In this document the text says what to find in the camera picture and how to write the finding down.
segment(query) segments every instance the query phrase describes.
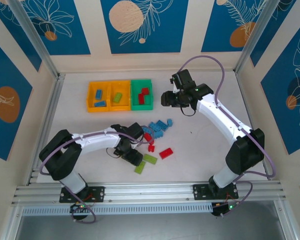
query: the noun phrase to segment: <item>green block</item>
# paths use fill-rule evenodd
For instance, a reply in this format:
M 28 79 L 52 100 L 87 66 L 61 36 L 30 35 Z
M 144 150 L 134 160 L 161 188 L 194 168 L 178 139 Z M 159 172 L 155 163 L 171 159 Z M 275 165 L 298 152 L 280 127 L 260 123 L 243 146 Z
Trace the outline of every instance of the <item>green block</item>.
M 149 95 L 144 96 L 144 104 L 139 104 L 138 94 L 143 88 L 149 89 Z M 142 111 L 154 109 L 154 95 L 151 79 L 131 80 L 131 110 Z
M 148 154 L 143 155 L 143 160 L 153 165 L 157 163 L 157 158 Z
M 142 161 L 142 162 L 140 163 L 140 165 L 137 166 L 137 167 L 135 168 L 134 171 L 135 171 L 137 174 L 141 174 L 142 171 L 144 170 L 145 165 L 146 165 L 146 162 L 145 162 L 145 161 Z
M 122 97 L 122 93 L 121 93 L 121 92 L 117 92 L 117 93 L 115 94 L 115 96 L 114 96 L 113 101 L 117 104 L 117 103 L 120 102 L 121 97 Z

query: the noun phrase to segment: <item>red lego brick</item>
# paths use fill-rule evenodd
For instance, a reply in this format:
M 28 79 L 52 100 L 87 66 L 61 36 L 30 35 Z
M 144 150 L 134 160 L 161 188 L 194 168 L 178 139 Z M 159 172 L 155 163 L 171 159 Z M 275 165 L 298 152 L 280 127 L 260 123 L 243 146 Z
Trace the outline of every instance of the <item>red lego brick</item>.
M 172 154 L 174 154 L 174 152 L 172 151 L 172 149 L 170 147 L 159 153 L 159 155 L 162 159 L 165 159 Z
M 150 94 L 149 88 L 147 88 L 147 87 L 142 88 L 142 89 L 141 89 L 141 93 L 142 93 L 143 95 L 149 95 L 149 94 Z
M 152 139 L 152 137 L 151 137 L 151 135 L 150 135 L 149 133 L 144 134 L 144 138 L 145 138 L 145 140 L 146 140 L 147 142 L 149 142 L 149 141 Z M 154 143 L 155 143 L 155 140 L 153 140 L 153 141 L 150 142 L 149 144 L 150 144 L 150 145 L 153 145 Z
M 138 98 L 139 98 L 139 104 L 140 105 L 145 104 L 145 96 L 142 93 L 138 94 Z
M 155 146 L 154 145 L 149 145 L 148 146 L 148 151 L 153 153 L 155 151 Z

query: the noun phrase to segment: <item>wall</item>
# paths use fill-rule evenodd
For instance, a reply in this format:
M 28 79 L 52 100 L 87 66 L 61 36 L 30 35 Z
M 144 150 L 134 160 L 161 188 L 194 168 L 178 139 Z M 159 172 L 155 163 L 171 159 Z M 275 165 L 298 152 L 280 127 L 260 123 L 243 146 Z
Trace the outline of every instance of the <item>wall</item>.
M 270 108 L 264 89 L 261 86 L 261 81 L 265 78 L 299 28 L 300 0 L 295 2 L 256 66 L 253 67 L 253 63 L 249 59 L 242 68 L 242 71 L 239 72 L 238 78 L 253 126 L 261 128 L 265 132 L 266 150 L 277 166 L 276 178 L 281 181 L 293 213 L 300 225 L 300 149 L 288 154 L 272 111 L 275 110 L 275 106 L 272 109 Z M 292 58 L 286 58 L 285 60 L 292 61 L 292 59 L 293 55 Z M 277 70 L 277 76 L 290 74 L 286 71 L 287 69 L 282 65 Z M 272 80 L 277 83 L 278 89 L 286 84 L 284 78 L 276 77 L 275 75 Z M 272 92 L 273 96 L 279 96 L 276 88 L 273 88 Z M 292 115 L 287 114 L 283 114 L 280 117 L 287 122 L 293 118 Z M 298 138 L 293 138 L 293 133 L 291 130 L 291 138 L 294 141 L 299 141 Z
M 54 80 L 42 64 L 38 71 L 24 54 L 0 20 L 0 48 L 22 73 L 32 86 L 30 98 L 23 113 L 23 118 L 15 135 L 13 146 L 7 159 L 0 158 L 0 229 L 4 226 L 6 212 L 11 205 L 16 186 L 24 185 L 27 171 L 31 164 L 39 137 L 47 102 L 50 98 Z M 8 133 L 0 134 L 0 141 L 10 137 Z
M 70 73 L 178 69 L 200 54 L 216 57 L 226 69 L 233 69 L 266 2 L 37 0 L 37 5 L 20 4 L 57 69 Z M 219 66 L 201 59 L 189 68 Z

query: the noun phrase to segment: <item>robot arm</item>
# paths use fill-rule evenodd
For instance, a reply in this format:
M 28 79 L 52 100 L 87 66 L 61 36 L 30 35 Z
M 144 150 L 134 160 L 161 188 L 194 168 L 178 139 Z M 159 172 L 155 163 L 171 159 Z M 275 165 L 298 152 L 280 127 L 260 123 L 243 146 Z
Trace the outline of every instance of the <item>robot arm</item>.
M 134 149 L 137 144 L 132 143 L 129 138 L 121 134 L 139 139 L 144 131 L 138 123 L 134 123 L 130 127 L 115 124 L 105 130 L 86 134 L 70 134 L 64 129 L 59 131 L 40 152 L 39 158 L 44 161 L 50 153 L 62 144 L 71 139 L 78 139 L 67 145 L 65 150 L 59 150 L 54 154 L 45 164 L 45 167 L 53 180 L 60 181 L 74 194 L 77 194 L 80 199 L 84 199 L 88 194 L 88 185 L 74 170 L 80 155 L 99 149 L 115 148 L 115 155 L 135 166 L 139 166 L 141 163 L 143 155 Z
M 197 86 L 188 70 L 177 72 L 172 76 L 170 82 L 173 84 L 173 91 L 162 94 L 161 104 L 181 109 L 191 106 L 194 111 L 199 111 L 208 117 L 231 145 L 225 157 L 226 165 L 209 179 L 209 189 L 218 198 L 223 194 L 223 188 L 264 158 L 262 152 L 241 129 L 250 133 L 262 147 L 265 144 L 265 135 L 260 129 L 252 130 L 243 124 L 219 100 L 216 103 L 213 90 L 206 84 Z M 239 124 L 239 127 L 221 111 L 220 107 Z

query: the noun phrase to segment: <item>metal bracket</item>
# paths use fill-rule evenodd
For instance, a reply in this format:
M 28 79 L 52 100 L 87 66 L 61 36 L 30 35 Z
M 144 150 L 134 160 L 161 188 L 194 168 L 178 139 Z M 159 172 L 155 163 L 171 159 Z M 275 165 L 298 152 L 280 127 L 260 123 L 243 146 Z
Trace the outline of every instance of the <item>metal bracket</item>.
M 104 186 L 88 186 L 87 187 L 87 199 L 82 199 L 85 203 L 103 203 L 105 195 Z M 59 198 L 61 204 L 72 204 L 78 202 L 64 187 L 61 189 Z
M 237 187 L 233 183 L 222 188 L 222 192 L 218 192 L 217 195 L 214 195 L 210 191 L 209 184 L 194 184 L 193 185 L 194 200 L 227 199 L 228 195 L 230 195 L 232 199 L 239 198 Z

